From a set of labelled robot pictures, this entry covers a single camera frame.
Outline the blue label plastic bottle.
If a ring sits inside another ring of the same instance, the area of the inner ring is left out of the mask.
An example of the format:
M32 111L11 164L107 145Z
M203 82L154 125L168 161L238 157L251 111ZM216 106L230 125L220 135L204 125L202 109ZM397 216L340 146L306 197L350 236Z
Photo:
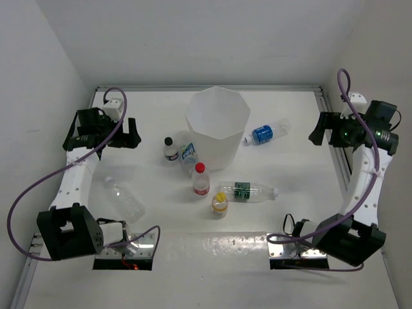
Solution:
M289 134L291 122L287 118L276 120L254 129L243 139L245 145L260 145Z

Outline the red cap plastic bottle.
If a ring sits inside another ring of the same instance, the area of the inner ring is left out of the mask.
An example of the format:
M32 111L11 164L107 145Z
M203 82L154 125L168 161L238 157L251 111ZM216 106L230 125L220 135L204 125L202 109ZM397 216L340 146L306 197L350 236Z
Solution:
M199 197L206 197L210 191L210 177L205 164L198 162L192 172L192 189Z

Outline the green label plastic bottle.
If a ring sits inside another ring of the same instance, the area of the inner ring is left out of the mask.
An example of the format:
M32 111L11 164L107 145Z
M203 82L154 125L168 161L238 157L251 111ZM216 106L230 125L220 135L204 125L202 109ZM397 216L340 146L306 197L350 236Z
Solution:
M220 182L219 188L228 201L239 203L274 201L279 194L275 188L252 182Z

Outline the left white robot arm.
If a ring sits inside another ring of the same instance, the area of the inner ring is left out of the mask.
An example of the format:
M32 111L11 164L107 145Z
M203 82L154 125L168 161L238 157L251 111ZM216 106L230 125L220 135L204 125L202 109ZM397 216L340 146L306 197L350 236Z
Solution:
M37 226L51 260L61 261L97 255L126 240L126 223L96 220L88 209L95 169L106 146L134 149L141 142L136 121L129 118L130 132L122 129L125 109L89 108L76 112L63 143L66 170L55 199L37 216Z

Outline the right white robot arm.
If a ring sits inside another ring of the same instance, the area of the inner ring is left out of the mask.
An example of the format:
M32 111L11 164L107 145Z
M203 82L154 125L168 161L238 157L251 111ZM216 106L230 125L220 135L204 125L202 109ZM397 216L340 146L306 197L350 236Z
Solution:
M332 134L333 147L353 149L353 168L341 210L319 224L303 219L294 225L292 236L317 232L314 237L283 246L285 253L300 256L315 249L353 267L358 267L378 251L386 240L379 230L377 206L385 172L397 151L398 135L390 121L397 112L393 104L374 100L361 115L372 136L353 116L322 112L309 139L321 145L324 132Z

